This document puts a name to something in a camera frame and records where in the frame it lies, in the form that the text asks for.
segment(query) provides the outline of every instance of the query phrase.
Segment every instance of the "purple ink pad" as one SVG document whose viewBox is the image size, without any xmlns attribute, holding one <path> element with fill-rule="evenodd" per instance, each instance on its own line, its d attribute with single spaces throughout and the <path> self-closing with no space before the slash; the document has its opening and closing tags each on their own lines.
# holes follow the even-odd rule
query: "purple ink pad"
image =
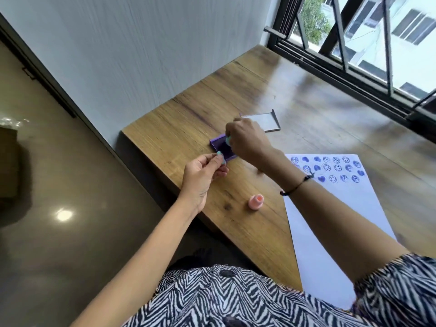
<svg viewBox="0 0 436 327">
<path fill-rule="evenodd" d="M 224 156 L 224 160 L 226 162 L 236 157 L 236 155 L 232 152 L 232 148 L 230 148 L 230 146 L 228 146 L 227 143 L 225 142 L 225 134 L 221 134 L 215 139 L 211 139 L 209 143 L 212 146 L 212 148 L 215 149 L 216 152 L 218 151 L 222 152 Z"/>
</svg>

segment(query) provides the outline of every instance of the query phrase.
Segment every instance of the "black bracelet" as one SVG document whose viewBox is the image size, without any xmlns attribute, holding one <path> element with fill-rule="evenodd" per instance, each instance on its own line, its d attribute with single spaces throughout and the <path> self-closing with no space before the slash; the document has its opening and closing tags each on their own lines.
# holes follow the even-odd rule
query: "black bracelet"
<svg viewBox="0 0 436 327">
<path fill-rule="evenodd" d="M 287 192 L 280 191 L 280 195 L 282 195 L 282 196 L 288 196 L 288 195 L 291 195 L 291 194 L 292 194 L 293 192 L 295 192 L 295 191 L 298 189 L 298 187 L 300 187 L 300 186 L 301 186 L 305 181 L 308 181 L 309 179 L 312 179 L 314 176 L 315 176 L 315 173 L 310 172 L 310 174 L 306 175 L 306 176 L 304 177 L 304 179 L 301 181 L 301 183 L 300 183 L 297 187 L 295 187 L 294 189 L 292 189 L 292 190 L 290 190 L 290 191 L 287 191 Z"/>
</svg>

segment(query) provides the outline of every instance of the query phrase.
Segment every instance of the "zebra print shirt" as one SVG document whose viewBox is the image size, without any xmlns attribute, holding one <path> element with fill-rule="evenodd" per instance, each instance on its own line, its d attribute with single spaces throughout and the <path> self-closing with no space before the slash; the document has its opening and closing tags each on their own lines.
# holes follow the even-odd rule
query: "zebra print shirt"
<svg viewBox="0 0 436 327">
<path fill-rule="evenodd" d="M 436 326 L 433 258 L 403 255 L 354 289 L 345 311 L 238 267 L 169 271 L 123 327 Z"/>
</svg>

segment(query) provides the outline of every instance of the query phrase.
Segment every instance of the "wooden desk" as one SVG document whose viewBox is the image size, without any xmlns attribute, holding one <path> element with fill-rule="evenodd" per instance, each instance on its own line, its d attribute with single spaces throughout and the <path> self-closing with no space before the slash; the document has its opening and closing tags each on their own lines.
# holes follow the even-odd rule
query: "wooden desk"
<svg viewBox="0 0 436 327">
<path fill-rule="evenodd" d="M 242 114 L 274 109 L 286 153 L 358 154 L 399 241 L 436 257 L 436 146 L 270 50 L 257 46 L 123 129 L 178 188 L 187 161 Z M 301 289 L 278 186 L 241 159 L 214 182 L 204 215 L 266 275 Z M 249 211 L 250 195 L 265 204 Z"/>
</svg>

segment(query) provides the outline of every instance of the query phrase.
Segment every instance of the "tree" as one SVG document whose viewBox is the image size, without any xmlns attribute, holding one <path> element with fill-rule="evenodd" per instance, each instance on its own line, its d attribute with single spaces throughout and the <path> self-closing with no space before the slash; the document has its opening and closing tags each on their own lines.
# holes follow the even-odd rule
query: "tree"
<svg viewBox="0 0 436 327">
<path fill-rule="evenodd" d="M 301 10 L 301 19 L 306 37 L 311 43 L 319 44 L 322 35 L 330 32 L 331 26 L 321 10 L 324 0 L 306 0 Z"/>
</svg>

